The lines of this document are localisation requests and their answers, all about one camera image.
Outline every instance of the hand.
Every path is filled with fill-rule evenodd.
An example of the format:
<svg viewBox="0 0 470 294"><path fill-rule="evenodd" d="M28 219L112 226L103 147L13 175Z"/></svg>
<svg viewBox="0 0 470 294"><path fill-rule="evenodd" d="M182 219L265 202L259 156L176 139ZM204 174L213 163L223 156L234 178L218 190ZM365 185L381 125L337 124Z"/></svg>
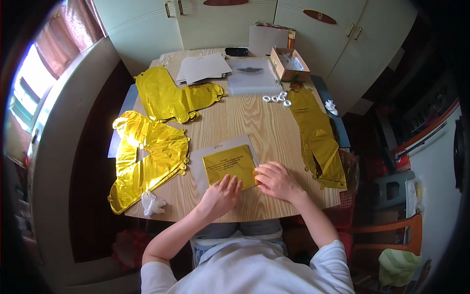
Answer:
<svg viewBox="0 0 470 294"><path fill-rule="evenodd" d="M240 199L242 187L242 180L237 181L236 175L232 179L230 175L225 175L222 181L216 182L206 190L196 208L212 222L235 207Z"/></svg>
<svg viewBox="0 0 470 294"><path fill-rule="evenodd" d="M255 171L260 173L255 176L261 182L258 188L266 195L289 202L306 195L305 190L279 162L260 164Z"/></svg>

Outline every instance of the cabinet door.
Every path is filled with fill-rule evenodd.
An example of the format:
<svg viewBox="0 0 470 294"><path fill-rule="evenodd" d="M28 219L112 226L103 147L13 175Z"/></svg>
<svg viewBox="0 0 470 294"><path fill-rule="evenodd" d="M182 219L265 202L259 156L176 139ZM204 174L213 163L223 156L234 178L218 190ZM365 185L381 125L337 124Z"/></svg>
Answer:
<svg viewBox="0 0 470 294"><path fill-rule="evenodd" d="M247 47L250 25L255 25L256 21L274 21L276 0L250 0L230 6L208 6L202 0L181 0L181 8L183 15L178 12L177 17L186 50Z"/></svg>
<svg viewBox="0 0 470 294"><path fill-rule="evenodd" d="M367 1L345 50L325 81L341 116L390 63L413 26L416 14L408 0Z"/></svg>
<svg viewBox="0 0 470 294"><path fill-rule="evenodd" d="M359 20L366 0L279 0L275 24L296 30L295 49L311 74L326 79L350 37L351 23ZM336 21L328 24L312 18L304 10L323 13Z"/></svg>
<svg viewBox="0 0 470 294"><path fill-rule="evenodd" d="M116 51L132 76L163 53L183 50L176 11L165 0L94 0Z"/></svg>

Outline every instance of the forearm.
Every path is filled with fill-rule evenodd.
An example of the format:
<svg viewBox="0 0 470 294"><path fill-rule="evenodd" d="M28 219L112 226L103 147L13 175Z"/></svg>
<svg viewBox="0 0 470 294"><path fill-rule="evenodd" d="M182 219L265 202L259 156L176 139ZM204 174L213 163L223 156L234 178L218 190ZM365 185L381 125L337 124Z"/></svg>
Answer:
<svg viewBox="0 0 470 294"><path fill-rule="evenodd" d="M296 195L292 204L302 215L308 231L318 248L339 239L338 231L336 231L329 218L310 199L306 192Z"/></svg>
<svg viewBox="0 0 470 294"><path fill-rule="evenodd" d="M176 222L153 238L145 248L142 265L160 261L170 265L172 259L188 240L212 221L197 207L182 220Z"/></svg>

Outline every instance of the gray cardboard sheet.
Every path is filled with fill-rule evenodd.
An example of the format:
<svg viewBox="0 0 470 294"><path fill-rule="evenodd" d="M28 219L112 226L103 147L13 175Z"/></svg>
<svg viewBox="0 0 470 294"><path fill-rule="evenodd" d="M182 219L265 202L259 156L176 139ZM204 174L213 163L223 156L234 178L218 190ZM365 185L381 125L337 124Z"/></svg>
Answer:
<svg viewBox="0 0 470 294"><path fill-rule="evenodd" d="M248 148L250 149L255 166L259 166L258 156L255 152L255 149L253 148L253 145L251 144L248 135L243 135L227 141L223 141L218 144L202 148L190 153L188 167L189 170L193 173L194 180L196 181L197 191L199 192L199 198L201 198L204 195L205 191L209 188L209 180L207 179L203 157L245 144L248 145Z"/></svg>

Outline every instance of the wooden table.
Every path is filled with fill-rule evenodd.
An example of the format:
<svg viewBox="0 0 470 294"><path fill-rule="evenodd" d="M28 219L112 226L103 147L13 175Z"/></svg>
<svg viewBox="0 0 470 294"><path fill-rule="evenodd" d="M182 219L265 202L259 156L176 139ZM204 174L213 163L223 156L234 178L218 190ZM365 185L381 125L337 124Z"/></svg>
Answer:
<svg viewBox="0 0 470 294"><path fill-rule="evenodd" d="M185 57L214 53L225 55L223 48L178 51L161 55L150 67L164 65L174 80ZM215 83L227 91L226 80ZM305 86L312 89L325 112L313 83L309 81ZM283 87L288 90L289 84L285 83ZM300 132L290 110L285 109L281 103L266 103L261 98L262 95L223 97L220 102L199 110L201 117L196 121L184 125L170 122L169 125L178 129L183 127L187 129L185 134L191 139L189 152L248 134L260 162L275 160L284 164L319 207L339 205L339 192L344 189L321 190L317 181L312 178L312 174L304 170L305 165L300 155ZM134 110L145 114L139 97L136 99ZM190 167L184 176L177 175L163 183L153 190L153 194L167 202L164 207L166 213L145 217L142 203L139 201L127 209L125 215L176 222L199 203L199 193ZM252 188L244 190L237 206L215 222L247 222L297 214L299 212L289 202L274 199L264 195L259 189Z"/></svg>

